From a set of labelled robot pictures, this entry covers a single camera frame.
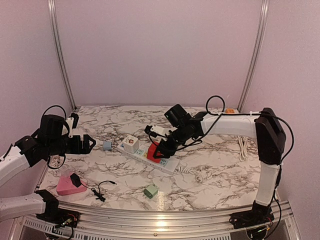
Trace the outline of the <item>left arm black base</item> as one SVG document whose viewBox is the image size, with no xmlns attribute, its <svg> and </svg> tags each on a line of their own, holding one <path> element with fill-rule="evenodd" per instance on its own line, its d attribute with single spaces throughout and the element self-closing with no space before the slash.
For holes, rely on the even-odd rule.
<svg viewBox="0 0 320 240">
<path fill-rule="evenodd" d="M 77 227 L 80 216 L 78 211 L 59 208 L 58 199 L 47 190 L 37 190 L 35 193 L 40 195 L 45 203 L 44 211 L 36 214 L 37 219 L 55 224 L 56 228 Z"/>
</svg>

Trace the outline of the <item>black power adapter with cable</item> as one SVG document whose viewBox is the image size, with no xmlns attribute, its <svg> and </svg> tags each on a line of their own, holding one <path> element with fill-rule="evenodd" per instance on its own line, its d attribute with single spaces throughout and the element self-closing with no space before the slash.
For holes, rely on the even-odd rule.
<svg viewBox="0 0 320 240">
<path fill-rule="evenodd" d="M 95 199 L 100 200 L 101 202 L 106 201 L 106 198 L 104 197 L 104 194 L 102 193 L 102 190 L 101 190 L 101 185 L 107 184 L 107 183 L 110 183 L 112 185 L 117 185 L 117 183 L 112 180 L 104 180 L 97 185 L 97 189 L 95 187 L 89 187 L 81 181 L 80 177 L 76 173 L 73 173 L 70 175 L 70 180 L 71 180 L 71 183 L 77 188 L 85 187 L 86 189 L 89 189 L 96 197 Z"/>
</svg>

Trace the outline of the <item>green plug adapter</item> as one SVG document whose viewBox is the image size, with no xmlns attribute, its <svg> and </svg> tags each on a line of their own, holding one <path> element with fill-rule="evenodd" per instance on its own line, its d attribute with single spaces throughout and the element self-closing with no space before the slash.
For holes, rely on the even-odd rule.
<svg viewBox="0 0 320 240">
<path fill-rule="evenodd" d="M 151 184 L 143 190 L 143 193 L 146 197 L 152 199 L 158 193 L 158 188 L 156 185 Z"/>
</svg>

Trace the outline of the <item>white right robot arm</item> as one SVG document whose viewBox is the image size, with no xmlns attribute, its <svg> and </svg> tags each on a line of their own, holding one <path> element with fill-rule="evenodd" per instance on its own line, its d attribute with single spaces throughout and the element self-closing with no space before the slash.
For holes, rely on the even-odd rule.
<svg viewBox="0 0 320 240">
<path fill-rule="evenodd" d="M 190 115 L 181 105 L 176 104 L 164 116 L 175 128 L 164 135 L 159 143 L 154 143 L 156 159 L 169 159 L 177 151 L 190 146 L 187 142 L 200 142 L 209 135 L 236 136 L 240 153 L 239 160 L 246 161 L 254 145 L 260 161 L 260 177 L 254 203 L 247 219 L 258 224 L 267 216 L 266 207 L 272 202 L 279 183 L 283 162 L 286 133 L 282 120 L 270 107 L 262 111 L 248 113 L 211 113 L 208 110 Z"/>
</svg>

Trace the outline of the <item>white cube adapter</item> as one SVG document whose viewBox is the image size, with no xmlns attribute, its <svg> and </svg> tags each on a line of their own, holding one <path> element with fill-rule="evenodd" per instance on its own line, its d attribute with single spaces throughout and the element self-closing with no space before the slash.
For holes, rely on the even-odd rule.
<svg viewBox="0 0 320 240">
<path fill-rule="evenodd" d="M 139 149 L 139 139 L 133 135 L 128 135 L 123 139 L 122 145 L 126 152 L 134 154 Z"/>
</svg>

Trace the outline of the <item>red cube socket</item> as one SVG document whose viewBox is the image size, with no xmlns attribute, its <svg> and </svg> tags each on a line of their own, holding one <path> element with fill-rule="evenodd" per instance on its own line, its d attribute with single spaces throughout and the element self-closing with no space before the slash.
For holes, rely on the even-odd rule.
<svg viewBox="0 0 320 240">
<path fill-rule="evenodd" d="M 159 164 L 162 161 L 163 154 L 157 149 L 159 143 L 152 143 L 147 150 L 146 158 L 154 163 Z"/>
</svg>

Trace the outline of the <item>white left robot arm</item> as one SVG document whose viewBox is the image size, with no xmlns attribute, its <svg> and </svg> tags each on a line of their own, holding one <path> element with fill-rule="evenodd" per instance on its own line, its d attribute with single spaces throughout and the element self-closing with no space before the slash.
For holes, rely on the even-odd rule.
<svg viewBox="0 0 320 240">
<path fill-rule="evenodd" d="M 66 159 L 67 155 L 87 155 L 96 141 L 88 134 L 77 135 L 79 116 L 69 117 L 44 114 L 39 128 L 31 135 L 23 136 L 11 144 L 0 157 L 0 188 L 19 187 L 16 193 L 0 195 L 0 220 L 36 215 L 54 224 L 74 221 L 75 213 L 59 207 L 58 199 L 48 190 L 36 190 L 38 165 L 47 164 L 52 157 Z"/>
</svg>

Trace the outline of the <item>white multicolour power strip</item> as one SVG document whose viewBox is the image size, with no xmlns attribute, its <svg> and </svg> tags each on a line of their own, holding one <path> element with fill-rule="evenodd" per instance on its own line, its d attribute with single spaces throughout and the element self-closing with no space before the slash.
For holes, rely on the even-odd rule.
<svg viewBox="0 0 320 240">
<path fill-rule="evenodd" d="M 137 160 L 139 162 L 144 163 L 154 169 L 160 170 L 166 174 L 173 175 L 176 171 L 180 161 L 175 157 L 171 157 L 169 159 L 161 159 L 159 163 L 154 162 L 152 160 L 147 159 L 148 154 L 148 147 L 145 145 L 141 145 L 139 149 L 135 153 L 127 152 L 122 143 L 117 146 L 117 150 L 120 151 L 122 154 Z"/>
</svg>

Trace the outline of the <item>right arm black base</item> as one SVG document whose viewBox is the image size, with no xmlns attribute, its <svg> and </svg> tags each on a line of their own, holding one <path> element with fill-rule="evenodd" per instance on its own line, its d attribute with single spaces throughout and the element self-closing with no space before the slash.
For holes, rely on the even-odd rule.
<svg viewBox="0 0 320 240">
<path fill-rule="evenodd" d="M 234 229 L 241 229 L 272 222 L 275 219 L 271 205 L 260 205 L 256 201 L 251 210 L 235 212 L 230 215 L 229 223 Z"/>
</svg>

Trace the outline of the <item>pink triangular power strip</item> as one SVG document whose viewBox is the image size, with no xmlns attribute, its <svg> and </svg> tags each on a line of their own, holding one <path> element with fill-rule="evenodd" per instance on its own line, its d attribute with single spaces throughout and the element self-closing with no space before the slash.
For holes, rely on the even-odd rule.
<svg viewBox="0 0 320 240">
<path fill-rule="evenodd" d="M 56 186 L 56 192 L 59 196 L 72 195 L 83 193 L 87 188 L 83 185 L 75 186 L 72 182 L 71 176 L 61 176 Z"/>
</svg>

